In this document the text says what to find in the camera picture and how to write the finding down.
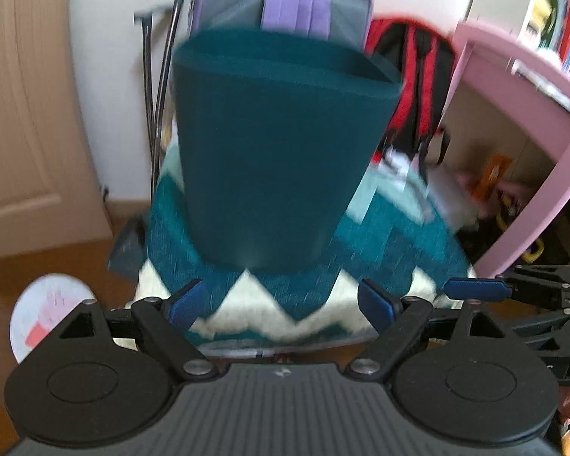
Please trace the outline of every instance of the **trash can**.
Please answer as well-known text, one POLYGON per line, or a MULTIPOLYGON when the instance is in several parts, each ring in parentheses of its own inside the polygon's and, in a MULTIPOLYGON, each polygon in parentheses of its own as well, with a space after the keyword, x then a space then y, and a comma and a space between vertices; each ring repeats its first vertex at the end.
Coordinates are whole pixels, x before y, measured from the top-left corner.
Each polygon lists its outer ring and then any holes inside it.
POLYGON ((259 30, 208 30, 174 53, 190 237, 233 269, 316 263, 399 101, 381 57, 259 30))

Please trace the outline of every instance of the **wooden door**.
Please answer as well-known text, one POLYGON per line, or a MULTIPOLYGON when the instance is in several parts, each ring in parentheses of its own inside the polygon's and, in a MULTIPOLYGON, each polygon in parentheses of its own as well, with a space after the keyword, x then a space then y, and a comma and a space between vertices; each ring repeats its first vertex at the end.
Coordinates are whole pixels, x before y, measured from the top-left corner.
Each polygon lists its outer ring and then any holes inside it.
POLYGON ((68 0, 0 0, 0 257, 111 235, 68 29, 68 0))

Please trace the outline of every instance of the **gray and purple backpack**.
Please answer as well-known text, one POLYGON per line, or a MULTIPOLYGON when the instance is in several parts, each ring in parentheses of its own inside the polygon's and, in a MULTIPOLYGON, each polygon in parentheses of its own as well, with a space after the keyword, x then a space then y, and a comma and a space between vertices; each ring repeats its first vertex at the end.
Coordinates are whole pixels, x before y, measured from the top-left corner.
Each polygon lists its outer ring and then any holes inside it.
POLYGON ((362 50, 372 0, 194 0, 192 35, 215 28, 262 28, 362 50))

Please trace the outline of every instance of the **ribbed gray panel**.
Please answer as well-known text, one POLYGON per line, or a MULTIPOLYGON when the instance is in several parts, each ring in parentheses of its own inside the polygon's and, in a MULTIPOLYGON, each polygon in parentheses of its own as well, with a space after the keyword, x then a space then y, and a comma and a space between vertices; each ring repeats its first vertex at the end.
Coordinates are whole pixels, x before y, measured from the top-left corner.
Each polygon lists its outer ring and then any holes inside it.
POLYGON ((131 439, 98 449, 24 440, 11 456, 556 456, 541 440, 506 449, 454 446, 403 418, 375 383, 335 365, 237 364, 182 390, 171 410, 131 439))

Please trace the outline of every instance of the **silver screw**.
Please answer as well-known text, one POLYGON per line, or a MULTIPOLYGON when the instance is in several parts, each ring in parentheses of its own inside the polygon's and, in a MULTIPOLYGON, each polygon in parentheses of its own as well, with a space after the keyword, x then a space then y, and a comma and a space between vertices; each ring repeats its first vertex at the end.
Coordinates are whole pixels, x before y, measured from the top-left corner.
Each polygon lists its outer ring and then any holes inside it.
POLYGON ((351 370, 356 374, 372 375, 380 370, 380 364, 370 358, 357 358, 351 363, 351 370))
POLYGON ((206 375, 213 370, 213 364, 209 360, 190 360, 184 364, 184 371, 189 375, 206 375))

